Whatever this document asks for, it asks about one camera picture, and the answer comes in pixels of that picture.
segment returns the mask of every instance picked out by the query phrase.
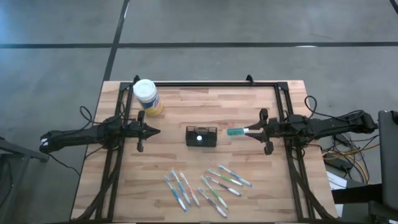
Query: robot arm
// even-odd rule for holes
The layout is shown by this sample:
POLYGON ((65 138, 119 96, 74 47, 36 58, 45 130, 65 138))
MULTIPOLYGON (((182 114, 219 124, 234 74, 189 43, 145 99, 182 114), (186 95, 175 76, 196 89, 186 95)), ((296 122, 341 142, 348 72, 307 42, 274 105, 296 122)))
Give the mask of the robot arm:
POLYGON ((312 140, 336 134, 354 132, 370 134, 377 129, 370 114, 356 111, 339 117, 329 119, 310 119, 302 115, 293 114, 285 121, 270 118, 267 123, 268 111, 260 110, 260 121, 246 128, 260 130, 261 133, 246 133, 245 135, 265 142, 264 148, 267 155, 274 150, 269 138, 287 138, 296 148, 306 147, 312 140))
POLYGON ((142 140, 160 133, 160 130, 152 128, 143 122, 144 111, 138 113, 137 120, 123 127, 123 120, 119 116, 112 116, 99 125, 88 129, 69 131, 50 131, 44 134, 40 140, 40 152, 50 153, 67 146, 79 146, 86 144, 101 144, 105 149, 116 149, 121 138, 138 138, 137 150, 142 152, 142 140))

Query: blue toothbrush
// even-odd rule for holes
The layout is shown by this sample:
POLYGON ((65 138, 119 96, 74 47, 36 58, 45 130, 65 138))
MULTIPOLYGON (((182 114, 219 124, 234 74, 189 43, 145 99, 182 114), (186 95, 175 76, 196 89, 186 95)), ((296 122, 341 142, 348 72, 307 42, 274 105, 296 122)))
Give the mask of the blue toothbrush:
POLYGON ((225 168, 224 166, 219 165, 218 168, 220 168, 221 170, 225 170, 226 172, 229 172, 229 174, 231 174, 233 177, 237 178, 237 179, 238 179, 239 181, 241 181, 242 183, 244 183, 244 184, 246 184, 246 185, 248 185, 248 186, 250 186, 250 187, 253 186, 249 181, 243 179, 242 177, 238 176, 237 174, 235 174, 234 172, 232 172, 232 171, 230 171, 229 169, 225 168))
POLYGON ((180 199, 180 197, 177 194, 177 191, 173 188, 172 184, 170 183, 170 179, 167 176, 164 176, 166 179, 166 183, 169 185, 170 189, 172 189, 172 192, 175 196, 175 198, 177 199, 177 201, 179 202, 179 204, 181 205, 182 209, 184 210, 184 212, 188 212, 187 209, 185 208, 184 203, 182 202, 182 200, 180 199))
POLYGON ((179 186, 180 189, 181 189, 182 195, 184 195, 185 200, 188 202, 188 204, 189 204, 189 206, 190 206, 190 205, 191 205, 191 202, 189 201, 188 195, 187 195, 187 193, 185 192, 184 188, 182 187, 182 184, 181 184, 180 180, 178 179, 178 176, 177 176, 177 174, 174 172, 174 170, 172 170, 172 176, 177 180, 178 186, 179 186))

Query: plastic container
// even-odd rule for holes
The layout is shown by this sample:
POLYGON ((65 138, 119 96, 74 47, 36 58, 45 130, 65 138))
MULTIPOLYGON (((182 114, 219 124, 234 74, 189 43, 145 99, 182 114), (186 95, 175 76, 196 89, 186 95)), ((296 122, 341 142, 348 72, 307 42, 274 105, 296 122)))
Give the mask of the plastic container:
POLYGON ((146 114, 155 116, 162 112, 163 106, 154 82, 147 79, 139 80, 134 85, 133 91, 146 114))

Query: yellow cable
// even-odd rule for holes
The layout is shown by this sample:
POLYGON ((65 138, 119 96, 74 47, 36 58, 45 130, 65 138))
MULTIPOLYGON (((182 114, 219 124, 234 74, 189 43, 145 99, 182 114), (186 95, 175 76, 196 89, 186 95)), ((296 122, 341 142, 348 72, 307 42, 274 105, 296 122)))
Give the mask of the yellow cable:
POLYGON ((333 158, 324 158, 324 160, 333 160, 333 159, 338 159, 341 158, 343 156, 347 156, 347 155, 352 155, 352 154, 356 154, 359 153, 361 151, 365 151, 365 150, 369 150, 369 149, 374 149, 375 147, 378 147, 379 144, 376 144, 374 146, 370 146, 364 149, 358 149, 358 150, 354 150, 354 151, 350 151, 350 152, 334 152, 334 151, 330 151, 330 152, 325 152, 322 154, 322 156, 326 155, 326 154, 339 154, 340 156, 335 156, 333 158))
POLYGON ((352 156, 347 155, 350 159, 354 160, 355 163, 357 163, 359 165, 359 168, 361 168, 362 173, 365 175, 365 179, 366 179, 366 184, 369 183, 369 177, 368 174, 365 172, 365 169, 363 169, 363 166, 352 156))
POLYGON ((363 166, 355 159, 355 158, 353 158, 352 156, 350 156, 350 155, 345 155, 345 156, 347 156, 347 157, 349 157, 350 159, 352 159, 353 161, 354 161, 354 163, 355 164, 357 164, 358 166, 359 166, 359 168, 361 169, 361 171, 362 171, 362 173, 364 174, 364 176, 365 176, 365 182, 368 184, 369 183, 369 177, 368 177, 368 174, 365 172, 365 169, 363 168, 363 166))

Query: wooden table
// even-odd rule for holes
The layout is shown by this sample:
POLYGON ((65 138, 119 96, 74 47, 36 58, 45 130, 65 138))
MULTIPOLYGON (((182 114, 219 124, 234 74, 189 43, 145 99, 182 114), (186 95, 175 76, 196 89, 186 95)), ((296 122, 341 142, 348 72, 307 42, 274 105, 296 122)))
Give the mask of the wooden table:
MULTIPOLYGON (((295 114, 308 115, 304 105, 307 93, 303 81, 289 81, 295 114)), ((114 114, 120 82, 104 82, 98 103, 96 121, 114 114)), ((246 136, 230 138, 226 129, 258 122, 261 108, 269 116, 278 117, 275 92, 268 87, 161 87, 158 88, 164 106, 155 117, 146 116, 149 126, 161 129, 144 143, 144 152, 136 150, 136 139, 127 139, 114 211, 115 222, 292 222, 296 221, 292 188, 285 149, 281 139, 273 139, 274 152, 264 154, 264 144, 246 136), (185 145, 186 126, 218 127, 216 148, 185 145), (253 183, 253 187, 238 187, 220 180, 243 193, 237 197, 219 186, 211 185, 229 206, 228 218, 221 217, 196 191, 200 207, 189 207, 184 213, 176 202, 164 175, 170 170, 182 170, 191 186, 206 189, 200 180, 209 168, 223 164, 253 183)), ((141 109, 134 99, 131 117, 141 109)), ((87 153, 98 148, 90 145, 87 153)), ((76 194, 72 218, 78 217, 100 189, 106 151, 86 159, 76 194)), ((306 148, 305 165, 310 188, 328 210, 336 216, 325 165, 317 147, 306 148)), ((304 197, 301 194, 305 211, 304 197)))

